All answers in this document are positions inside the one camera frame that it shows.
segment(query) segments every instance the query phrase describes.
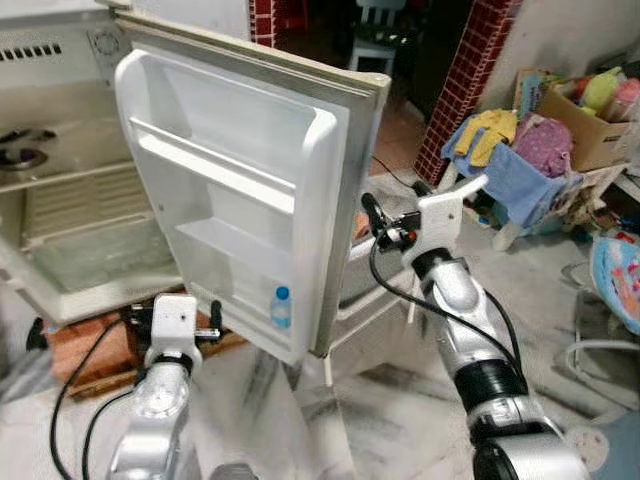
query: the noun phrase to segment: blue bottle cap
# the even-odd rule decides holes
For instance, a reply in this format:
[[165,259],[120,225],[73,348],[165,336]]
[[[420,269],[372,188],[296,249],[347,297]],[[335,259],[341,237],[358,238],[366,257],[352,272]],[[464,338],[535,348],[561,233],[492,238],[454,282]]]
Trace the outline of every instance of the blue bottle cap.
[[289,298],[289,289],[287,287],[278,287],[276,288],[276,297],[280,300],[286,300]]

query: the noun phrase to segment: brick wall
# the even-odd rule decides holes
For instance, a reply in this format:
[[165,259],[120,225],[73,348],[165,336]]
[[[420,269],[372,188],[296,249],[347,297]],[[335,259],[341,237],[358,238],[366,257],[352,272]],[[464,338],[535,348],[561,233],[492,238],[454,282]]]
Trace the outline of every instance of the brick wall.
[[276,12],[279,0],[249,0],[251,41],[276,46]]
[[460,45],[413,165],[431,185],[447,168],[440,149],[473,113],[509,35],[522,0],[475,0]]

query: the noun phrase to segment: yellow cloth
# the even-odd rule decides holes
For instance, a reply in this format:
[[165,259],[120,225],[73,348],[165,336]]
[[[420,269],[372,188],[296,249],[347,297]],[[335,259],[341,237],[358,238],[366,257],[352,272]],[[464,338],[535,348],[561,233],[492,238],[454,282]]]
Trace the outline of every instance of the yellow cloth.
[[467,128],[464,129],[460,140],[456,144],[455,152],[458,155],[466,155],[471,147],[471,142],[476,136],[479,128],[484,128],[485,132],[478,141],[476,147],[471,152],[471,165],[474,167],[486,167],[495,146],[508,140],[513,142],[516,136],[516,126],[518,117],[515,113],[507,110],[487,110],[477,117],[469,120]]

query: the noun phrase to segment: black cable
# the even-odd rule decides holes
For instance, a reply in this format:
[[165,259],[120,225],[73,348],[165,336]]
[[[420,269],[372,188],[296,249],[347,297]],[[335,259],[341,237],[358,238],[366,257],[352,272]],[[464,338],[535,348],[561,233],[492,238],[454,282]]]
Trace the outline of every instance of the black cable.
[[502,304],[500,304],[498,299],[494,297],[489,290],[485,289],[484,293],[485,295],[487,295],[487,298],[491,300],[491,303],[493,303],[493,305],[496,307],[496,309],[502,316],[502,319],[504,320],[504,324],[506,325],[507,331],[509,332],[509,340],[511,340],[511,348],[513,349],[513,356],[516,359],[516,362],[518,362],[518,369],[522,371],[522,357],[520,356],[520,345],[518,345],[518,338],[516,337],[516,331],[513,328],[513,323],[511,323],[511,318],[509,318],[509,315],[507,315],[507,312],[502,306]]
[[404,185],[407,188],[410,188],[411,190],[413,190],[413,187],[411,185],[409,185],[407,182],[404,182],[402,180],[400,180],[395,173],[393,173],[391,171],[391,169],[387,166],[386,163],[384,163],[382,160],[380,160],[378,157],[376,157],[375,155],[371,155],[371,158],[373,158],[376,162],[378,162],[380,165],[382,165],[382,168],[384,168],[387,172],[389,172],[389,174],[396,179],[396,181],[398,183],[401,183],[402,185]]
[[386,233],[386,231],[382,231],[376,237],[375,241],[373,242],[373,246],[371,247],[371,251],[369,252],[369,269],[371,270],[371,274],[373,275],[373,278],[375,278],[376,282],[378,282],[383,288],[385,288],[386,290],[390,291],[391,293],[396,294],[400,298],[403,298],[403,299],[405,299],[405,300],[407,300],[409,302],[413,302],[416,305],[419,305],[420,307],[424,308],[425,310],[429,310],[430,312],[433,312],[433,313],[435,313],[437,315],[440,315],[440,316],[442,316],[444,318],[451,319],[454,322],[457,322],[457,323],[467,327],[469,330],[472,330],[473,332],[475,332],[476,334],[478,334],[479,336],[481,336],[482,338],[487,340],[494,347],[496,347],[500,351],[500,353],[502,353],[502,355],[504,355],[504,357],[507,359],[507,361],[509,363],[511,363],[511,365],[513,366],[513,368],[517,372],[518,376],[522,380],[525,388],[527,388],[527,381],[524,378],[524,374],[523,374],[522,370],[518,367],[518,363],[516,362],[515,358],[513,358],[513,355],[511,354],[511,352],[509,352],[509,350],[507,350],[507,348],[504,345],[502,345],[502,343],[500,343],[498,340],[496,340],[495,338],[493,338],[491,335],[489,335],[488,333],[484,332],[480,328],[476,327],[472,323],[469,323],[466,320],[464,320],[464,319],[462,319],[460,317],[457,317],[457,316],[455,316],[455,315],[443,310],[442,308],[438,307],[437,305],[433,305],[433,304],[428,303],[428,302],[426,302],[424,300],[421,300],[420,298],[416,298],[413,295],[410,295],[410,294],[408,294],[406,292],[403,292],[402,290],[389,285],[387,283],[387,281],[384,278],[382,278],[382,275],[380,275],[380,272],[378,271],[378,267],[376,266],[376,251],[378,250],[378,242],[380,241],[380,239],[382,238],[382,236],[385,233]]
[[58,398],[56,400],[56,405],[55,405],[55,407],[53,407],[53,414],[51,415],[51,425],[49,427],[49,450],[51,451],[51,458],[53,459],[53,464],[55,465],[56,469],[60,473],[60,476],[62,476],[62,478],[64,478],[65,480],[73,480],[73,477],[71,477],[71,475],[69,474],[69,472],[65,468],[64,464],[62,463],[62,460],[60,459],[60,455],[58,453],[57,440],[56,440],[56,430],[57,430],[57,426],[58,426],[57,425],[58,424],[58,414],[60,412],[60,407],[62,405],[62,400],[64,400],[64,397],[65,397],[69,387],[71,385],[73,385],[75,383],[75,381],[78,379],[78,376],[80,375],[80,372],[82,371],[84,366],[89,361],[89,358],[91,357],[93,352],[96,351],[96,349],[100,345],[100,342],[102,342],[102,340],[109,334],[109,332],[111,332],[111,330],[113,330],[122,321],[123,321],[123,319],[120,318],[120,319],[116,320],[115,322],[113,322],[112,324],[110,324],[109,326],[107,326],[107,328],[105,328],[103,330],[103,332],[97,338],[97,340],[95,341],[93,346],[89,349],[87,354],[84,356],[84,358],[80,362],[80,365],[78,365],[76,367],[76,369],[71,374],[71,377],[69,377],[69,380],[66,381],[66,383],[62,387],[62,390],[60,390],[60,393],[58,394]]
[[133,393],[132,390],[128,390],[120,395],[116,395],[112,399],[106,401],[102,404],[102,406],[96,410],[96,413],[91,417],[91,422],[89,422],[89,426],[87,427],[87,434],[84,437],[84,446],[82,447],[82,478],[83,480],[89,480],[89,448],[91,446],[91,435],[93,434],[93,429],[96,426],[96,422],[98,421],[98,417],[104,412],[110,405],[121,400]]

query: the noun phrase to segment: cardboard box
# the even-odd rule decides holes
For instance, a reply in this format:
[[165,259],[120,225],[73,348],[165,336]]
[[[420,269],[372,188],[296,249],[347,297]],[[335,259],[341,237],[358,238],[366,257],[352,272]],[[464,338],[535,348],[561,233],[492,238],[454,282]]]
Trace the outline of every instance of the cardboard box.
[[630,123],[608,123],[582,111],[569,100],[573,82],[554,85],[545,94],[538,113],[564,123],[573,135],[571,167],[588,172],[628,161],[629,153],[624,135]]

